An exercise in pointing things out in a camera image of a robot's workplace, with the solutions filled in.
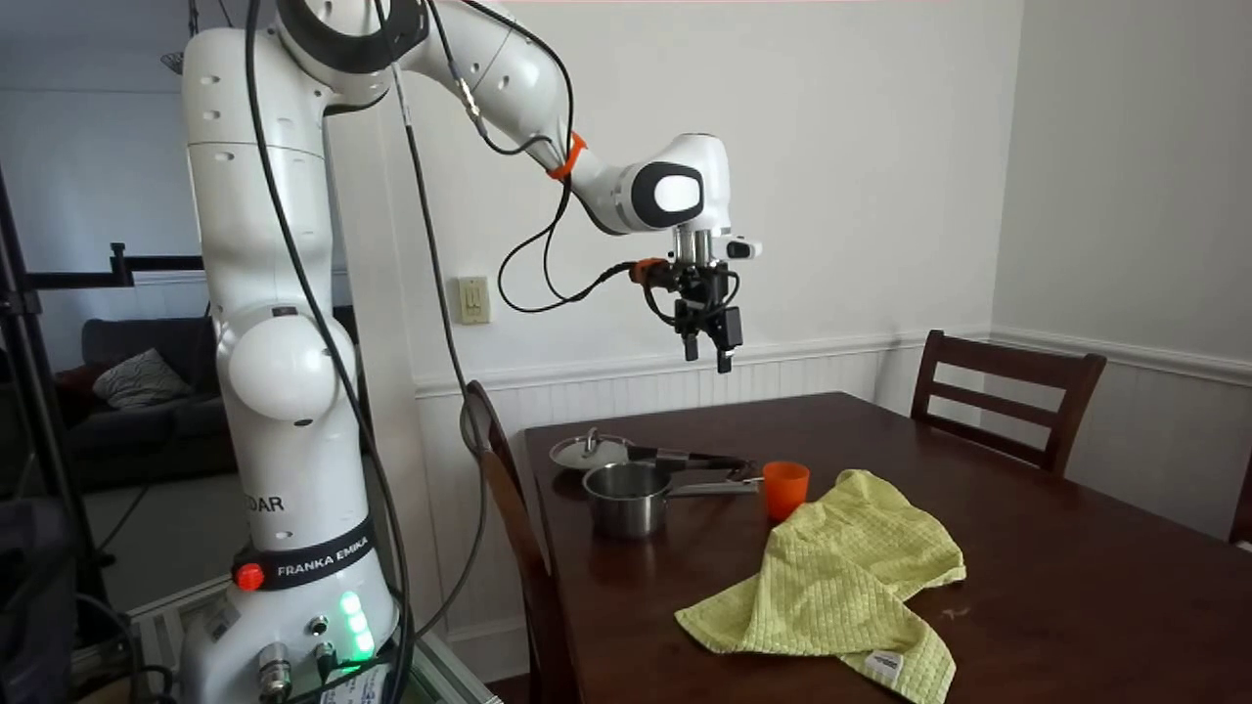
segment dining table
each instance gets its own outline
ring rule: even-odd
[[[585,704],[899,698],[838,657],[710,654],[672,618],[764,568],[757,491],[665,495],[648,541],[596,532],[573,436],[617,436],[746,469],[785,459],[870,469],[930,512],[968,580],[909,599],[951,648],[946,698],[1224,704],[1252,698],[1252,555],[1135,504],[1019,466],[843,389],[530,426],[534,521],[544,532]],[[672,472],[710,482],[719,469]]]

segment dish towel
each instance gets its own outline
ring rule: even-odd
[[[942,698],[954,659],[903,601],[963,582],[946,528],[870,469],[789,512],[757,580],[676,610],[712,654],[843,657],[909,698]]]

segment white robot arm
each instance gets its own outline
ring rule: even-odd
[[[184,49],[188,170],[252,545],[228,599],[188,631],[184,698],[309,691],[300,674],[377,659],[403,635],[367,521],[351,339],[321,315],[334,301],[326,114],[377,104],[390,67],[463,94],[475,122],[573,185],[603,229],[672,228],[672,254],[635,279],[676,294],[660,315],[688,356],[710,332],[729,370],[740,343],[729,259],[753,246],[733,233],[723,143],[681,138],[656,160],[603,164],[568,123],[565,69],[500,9],[279,0],[279,30],[201,30]],[[351,689],[381,698],[372,678]]]

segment wooden chair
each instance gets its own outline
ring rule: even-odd
[[[1235,504],[1235,525],[1229,528],[1229,545],[1252,552],[1252,459],[1248,459],[1240,504]]]
[[[521,590],[526,590],[526,623],[530,623],[530,654],[534,654],[534,674],[530,674],[530,698],[534,704],[573,704],[578,698],[574,667],[573,667],[573,648],[568,648],[568,631],[565,631],[565,610],[557,599],[557,582],[549,572],[549,560],[539,552],[539,541],[534,532],[530,507],[526,507],[526,487],[521,472],[504,436],[504,426],[497,418],[497,408],[491,404],[487,386],[475,380],[466,384],[466,408],[463,408],[463,435],[466,447],[487,472],[504,532],[508,546],[521,572]]]
[[[957,386],[951,380],[938,380],[938,366],[977,370],[985,384]],[[957,339],[930,327],[927,350],[914,374],[914,389],[913,389],[913,418],[1063,478],[1063,460],[1083,421],[1083,412],[1093,404],[1093,389],[1101,384],[1101,370],[1102,370],[1102,356],[1093,356],[1093,350],[1087,356],[1027,350],[1027,346]],[[1037,386],[1047,386],[1054,393],[1059,389],[1059,399],[1058,408],[1034,408],[1003,393],[998,389],[1003,380],[1037,384]],[[1012,421],[1037,426],[1045,436],[1027,442],[1027,436],[1008,436],[993,421],[985,426],[985,421],[937,414],[937,399],[982,412],[982,418],[1006,414]]]

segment wall outlet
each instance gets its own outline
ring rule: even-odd
[[[457,323],[491,323],[493,294],[487,279],[455,279],[455,322]]]

